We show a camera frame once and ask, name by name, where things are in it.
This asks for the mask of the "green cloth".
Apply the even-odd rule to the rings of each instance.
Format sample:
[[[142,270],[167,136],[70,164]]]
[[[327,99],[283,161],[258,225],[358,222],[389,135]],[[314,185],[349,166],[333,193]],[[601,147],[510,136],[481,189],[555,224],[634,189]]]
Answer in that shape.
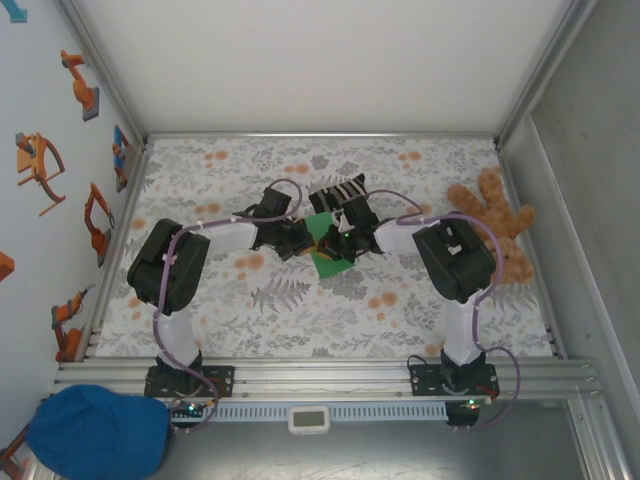
[[[329,227],[333,225],[333,218],[330,213],[323,212],[311,215],[305,219],[305,223],[307,230],[314,239],[315,246],[311,251],[311,257],[320,279],[338,275],[353,266],[347,260],[334,260],[319,250],[324,245],[323,240],[329,231]]]

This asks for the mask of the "black white striped sock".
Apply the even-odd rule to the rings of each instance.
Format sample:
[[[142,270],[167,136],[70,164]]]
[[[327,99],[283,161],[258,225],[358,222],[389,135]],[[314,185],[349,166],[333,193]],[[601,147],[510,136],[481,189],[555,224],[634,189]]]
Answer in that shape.
[[[309,201],[316,214],[333,212],[354,197],[365,196],[366,176],[361,173],[345,182],[322,188],[309,195]]]

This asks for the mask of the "floral patterned tablecloth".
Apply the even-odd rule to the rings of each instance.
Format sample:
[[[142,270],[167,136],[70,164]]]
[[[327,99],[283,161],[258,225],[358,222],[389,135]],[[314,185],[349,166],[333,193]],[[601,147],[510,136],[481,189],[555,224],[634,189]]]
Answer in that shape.
[[[380,218],[450,210],[447,188],[474,188],[497,167],[489,140],[214,138],[155,140],[96,352],[153,357],[152,312],[127,273],[157,221],[225,218],[274,185],[313,193],[361,173]],[[210,257],[192,303],[197,345],[211,357],[435,356],[444,303],[416,255],[366,255],[320,279],[312,257],[269,248]]]

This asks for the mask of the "white digital timer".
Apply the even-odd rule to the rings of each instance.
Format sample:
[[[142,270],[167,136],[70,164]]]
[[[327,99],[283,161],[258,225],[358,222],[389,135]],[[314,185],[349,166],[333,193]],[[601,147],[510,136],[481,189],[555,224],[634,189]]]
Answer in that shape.
[[[288,430],[293,435],[320,435],[329,431],[330,410],[325,405],[296,405],[288,412]]]

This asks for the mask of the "brown plush toy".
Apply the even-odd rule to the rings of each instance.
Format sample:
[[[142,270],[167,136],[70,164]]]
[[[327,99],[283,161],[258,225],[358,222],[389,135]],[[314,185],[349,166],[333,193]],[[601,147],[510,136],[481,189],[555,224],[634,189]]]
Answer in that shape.
[[[453,184],[447,198],[460,213],[469,215],[486,225],[496,236],[503,258],[501,284],[530,284],[534,267],[516,238],[534,224],[536,212],[531,205],[513,210],[507,200],[498,167],[483,168],[477,178],[476,196],[469,188]]]

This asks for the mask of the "blue orange machine sticker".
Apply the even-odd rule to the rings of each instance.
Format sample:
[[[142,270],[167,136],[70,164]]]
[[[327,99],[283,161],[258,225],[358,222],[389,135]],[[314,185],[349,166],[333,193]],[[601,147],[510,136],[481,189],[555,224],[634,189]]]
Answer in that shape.
[[[127,187],[129,177],[129,155],[130,143],[124,132],[118,125],[114,126],[114,137],[112,143],[113,168],[115,172],[116,191],[121,192]]]

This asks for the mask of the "green circuit board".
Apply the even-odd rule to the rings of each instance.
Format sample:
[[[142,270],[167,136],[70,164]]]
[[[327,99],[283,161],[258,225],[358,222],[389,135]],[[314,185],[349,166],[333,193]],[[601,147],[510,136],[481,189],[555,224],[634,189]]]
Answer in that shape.
[[[480,409],[490,403],[486,399],[449,401],[446,403],[445,423],[453,428],[472,429],[478,422]]]
[[[179,402],[170,408],[173,419],[180,421],[201,421],[208,414],[209,405],[201,402]]]

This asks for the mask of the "orange claw gripper sticker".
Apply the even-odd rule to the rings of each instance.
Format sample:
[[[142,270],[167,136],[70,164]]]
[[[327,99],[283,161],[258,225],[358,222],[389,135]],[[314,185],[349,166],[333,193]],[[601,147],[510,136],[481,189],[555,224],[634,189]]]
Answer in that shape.
[[[42,217],[66,200],[65,195],[56,194],[50,185],[53,179],[66,172],[64,161],[54,144],[38,132],[31,135],[23,132],[17,133],[15,144],[17,148],[16,171],[28,173],[17,185],[23,186],[34,181],[51,201],[51,204],[39,213],[39,216]],[[54,159],[57,166],[57,170],[51,174],[47,172],[47,155]]]

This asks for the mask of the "blue baseball cap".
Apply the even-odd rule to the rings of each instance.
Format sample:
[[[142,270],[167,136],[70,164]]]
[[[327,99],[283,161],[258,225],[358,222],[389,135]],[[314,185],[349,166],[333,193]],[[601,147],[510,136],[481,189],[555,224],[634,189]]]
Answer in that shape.
[[[168,438],[162,402],[74,385],[42,403],[26,443],[44,466],[68,480],[145,480],[159,469]]]

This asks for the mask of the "thin aluminium frame rail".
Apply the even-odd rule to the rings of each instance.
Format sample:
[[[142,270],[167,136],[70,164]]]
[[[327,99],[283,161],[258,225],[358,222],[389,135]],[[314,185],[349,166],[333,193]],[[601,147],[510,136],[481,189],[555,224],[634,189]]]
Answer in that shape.
[[[149,141],[160,139],[214,139],[214,138],[403,138],[403,139],[481,139],[494,140],[491,133],[453,131],[407,132],[153,132]]]

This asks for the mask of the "wide aluminium frame rail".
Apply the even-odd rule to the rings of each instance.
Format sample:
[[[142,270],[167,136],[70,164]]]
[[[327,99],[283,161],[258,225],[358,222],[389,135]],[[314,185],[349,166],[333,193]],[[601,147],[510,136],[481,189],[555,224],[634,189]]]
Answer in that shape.
[[[221,359],[206,365],[232,366],[234,401],[365,401],[407,400],[412,397],[406,361],[367,359]],[[76,384],[96,384],[118,393],[141,394],[150,357],[91,357],[65,363],[51,391]],[[522,400],[597,397],[604,388],[591,363],[555,357],[525,357],[519,361]]]

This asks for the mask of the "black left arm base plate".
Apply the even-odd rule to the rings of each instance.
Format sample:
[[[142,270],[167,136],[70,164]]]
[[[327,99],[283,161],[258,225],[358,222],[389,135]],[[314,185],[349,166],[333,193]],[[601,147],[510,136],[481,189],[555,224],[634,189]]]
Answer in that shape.
[[[215,388],[219,397],[231,397],[235,369],[232,366],[203,366],[201,375]],[[213,397],[213,390],[199,377],[183,370],[152,366],[145,377],[146,397]]]

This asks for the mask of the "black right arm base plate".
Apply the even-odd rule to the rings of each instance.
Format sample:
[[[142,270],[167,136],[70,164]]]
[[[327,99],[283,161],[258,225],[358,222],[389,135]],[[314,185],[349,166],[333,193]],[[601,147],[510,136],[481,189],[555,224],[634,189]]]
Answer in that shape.
[[[449,383],[440,365],[412,364],[408,367],[414,396],[497,397],[500,387],[495,367],[487,364],[463,375],[456,385]]]

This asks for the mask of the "aluminium side frame rail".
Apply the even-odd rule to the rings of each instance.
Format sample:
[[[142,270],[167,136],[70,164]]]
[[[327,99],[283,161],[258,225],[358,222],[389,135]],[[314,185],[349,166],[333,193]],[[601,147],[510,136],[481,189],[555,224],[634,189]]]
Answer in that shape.
[[[512,175],[504,158],[499,159],[498,168],[501,170],[505,195],[511,208],[518,210],[524,205],[529,205],[519,200]],[[516,238],[516,242],[534,267],[534,279],[530,284],[525,285],[501,284],[493,295],[493,299],[501,309],[518,315],[516,347],[521,355],[542,356],[549,354],[563,359],[565,354],[555,326],[555,317],[548,292],[544,280],[535,271],[537,257],[528,229]]]
[[[112,240],[112,249],[107,254],[106,265],[99,284],[94,310],[90,320],[86,324],[86,329],[80,341],[75,357],[76,362],[83,362],[87,357],[91,337],[103,325],[105,315],[108,312],[112,290],[116,283],[117,272],[124,255],[125,244],[130,231],[130,224],[146,175],[148,160],[148,146],[143,142],[135,157],[135,163],[131,171],[132,179],[126,188],[127,193],[122,215],[116,228],[115,237]]]

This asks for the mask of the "aluminium frame post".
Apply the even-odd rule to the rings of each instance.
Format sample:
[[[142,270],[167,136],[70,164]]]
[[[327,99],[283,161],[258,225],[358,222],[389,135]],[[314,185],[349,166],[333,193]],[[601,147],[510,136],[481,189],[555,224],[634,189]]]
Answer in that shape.
[[[547,45],[535,63],[531,75],[494,137],[494,145],[501,151],[523,118],[531,112],[547,84],[560,66],[572,44],[601,0],[570,0],[553,30]]]
[[[80,0],[52,0],[52,2],[79,45],[81,53],[89,59],[90,67],[94,70],[97,80],[108,92],[114,109],[124,121],[132,137],[139,144],[144,145],[148,132],[134,111],[124,88],[118,82],[114,66],[107,58],[106,49],[99,41],[97,31]]]

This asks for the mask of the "orange grey wall sticker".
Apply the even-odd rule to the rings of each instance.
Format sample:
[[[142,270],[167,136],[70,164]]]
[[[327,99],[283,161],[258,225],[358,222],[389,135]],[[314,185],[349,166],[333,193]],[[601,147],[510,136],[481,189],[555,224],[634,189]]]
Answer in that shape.
[[[25,426],[7,447],[0,449],[0,472],[10,480],[23,480],[24,467],[15,459],[15,454],[23,445],[27,430]]]

